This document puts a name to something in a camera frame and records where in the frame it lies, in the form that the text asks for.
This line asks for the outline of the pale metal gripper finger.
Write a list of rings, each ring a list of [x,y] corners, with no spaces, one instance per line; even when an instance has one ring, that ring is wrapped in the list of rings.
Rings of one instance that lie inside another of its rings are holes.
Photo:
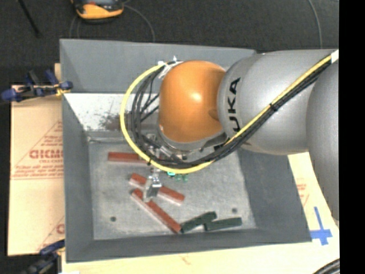
[[[153,177],[151,179],[151,186],[149,189],[149,196],[154,198],[159,193],[160,188],[162,187],[162,182],[160,181],[159,177]]]
[[[149,202],[152,198],[152,192],[153,192],[153,178],[149,177],[146,179],[144,190],[143,190],[143,201]]]

